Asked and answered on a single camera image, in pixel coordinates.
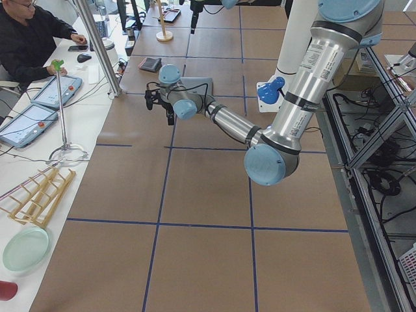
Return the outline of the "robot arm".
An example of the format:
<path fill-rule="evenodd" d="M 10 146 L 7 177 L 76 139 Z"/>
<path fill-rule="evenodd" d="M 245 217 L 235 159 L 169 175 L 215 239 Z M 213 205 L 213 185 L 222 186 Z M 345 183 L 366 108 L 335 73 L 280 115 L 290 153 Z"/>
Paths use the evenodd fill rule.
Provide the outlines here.
<path fill-rule="evenodd" d="M 275 185 L 296 170 L 300 139 L 345 55 L 380 41 L 383 12 L 383 1 L 294 1 L 275 74 L 257 89 L 261 102 L 278 106 L 265 129 L 211 96 L 190 93 L 171 64 L 159 70 L 160 98 L 182 120 L 198 113 L 209 117 L 248 148 L 248 176 Z"/>

